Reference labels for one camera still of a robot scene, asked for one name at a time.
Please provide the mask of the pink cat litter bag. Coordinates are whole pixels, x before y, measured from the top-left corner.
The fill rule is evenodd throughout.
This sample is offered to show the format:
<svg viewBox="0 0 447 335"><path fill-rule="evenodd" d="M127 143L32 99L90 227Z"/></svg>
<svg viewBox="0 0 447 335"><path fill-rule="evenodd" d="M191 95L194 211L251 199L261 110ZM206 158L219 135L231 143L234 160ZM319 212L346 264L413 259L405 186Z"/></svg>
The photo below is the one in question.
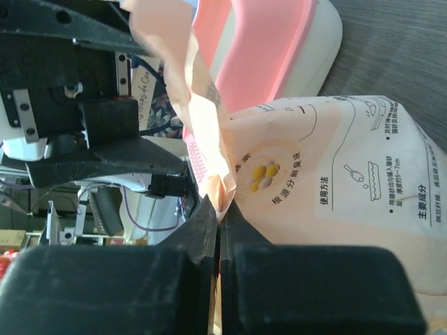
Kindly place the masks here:
<svg viewBox="0 0 447 335"><path fill-rule="evenodd" d="M185 75L197 11L186 1L122 1L139 45L161 57L171 105L186 130ZM321 96L338 114L327 163L278 191L204 195L222 220L235 201L278 244L364 244L402 262L430 334L446 333L446 155L385 96Z"/></svg>

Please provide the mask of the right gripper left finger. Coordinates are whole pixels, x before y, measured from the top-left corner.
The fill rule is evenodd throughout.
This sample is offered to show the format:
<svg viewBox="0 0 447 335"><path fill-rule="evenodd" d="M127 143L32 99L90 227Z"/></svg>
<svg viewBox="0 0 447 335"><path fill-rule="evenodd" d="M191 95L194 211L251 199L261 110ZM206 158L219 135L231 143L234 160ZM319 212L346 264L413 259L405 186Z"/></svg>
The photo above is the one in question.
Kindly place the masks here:
<svg viewBox="0 0 447 335"><path fill-rule="evenodd" d="M211 334L217 284L218 223L205 198L154 248L154 334Z"/></svg>

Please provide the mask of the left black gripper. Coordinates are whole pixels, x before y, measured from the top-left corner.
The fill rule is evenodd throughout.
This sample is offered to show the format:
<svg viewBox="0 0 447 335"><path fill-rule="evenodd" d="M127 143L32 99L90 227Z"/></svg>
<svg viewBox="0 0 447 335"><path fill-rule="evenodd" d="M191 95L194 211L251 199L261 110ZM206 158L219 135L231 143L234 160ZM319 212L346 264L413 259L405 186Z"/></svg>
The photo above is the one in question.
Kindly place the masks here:
<svg viewBox="0 0 447 335"><path fill-rule="evenodd" d="M94 144L111 142L27 162L35 188L187 171L183 140L136 137L137 105L123 83L126 56L153 54L134 40L117 1L2 1L1 33L2 142L81 131Z"/></svg>

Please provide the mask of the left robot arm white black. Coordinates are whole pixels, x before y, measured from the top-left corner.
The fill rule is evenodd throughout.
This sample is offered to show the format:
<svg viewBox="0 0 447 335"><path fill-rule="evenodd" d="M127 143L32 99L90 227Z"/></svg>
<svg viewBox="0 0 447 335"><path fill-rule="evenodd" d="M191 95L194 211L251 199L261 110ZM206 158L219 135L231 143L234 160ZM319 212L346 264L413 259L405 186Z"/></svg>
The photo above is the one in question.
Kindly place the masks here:
<svg viewBox="0 0 447 335"><path fill-rule="evenodd" d="M131 66L146 55L113 2L1 2L3 154L31 188L79 183L77 234L95 191L198 206L186 162L139 134Z"/></svg>

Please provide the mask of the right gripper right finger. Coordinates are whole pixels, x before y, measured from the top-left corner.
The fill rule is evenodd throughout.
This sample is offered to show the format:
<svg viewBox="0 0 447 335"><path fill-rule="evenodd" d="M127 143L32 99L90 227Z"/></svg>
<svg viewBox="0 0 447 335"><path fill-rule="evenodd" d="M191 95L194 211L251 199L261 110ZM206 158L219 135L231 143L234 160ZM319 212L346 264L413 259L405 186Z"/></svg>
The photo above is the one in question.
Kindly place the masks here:
<svg viewBox="0 0 447 335"><path fill-rule="evenodd" d="M238 333L237 285L234 276L234 249L237 244L272 243L249 223L233 201L220 224L221 334Z"/></svg>

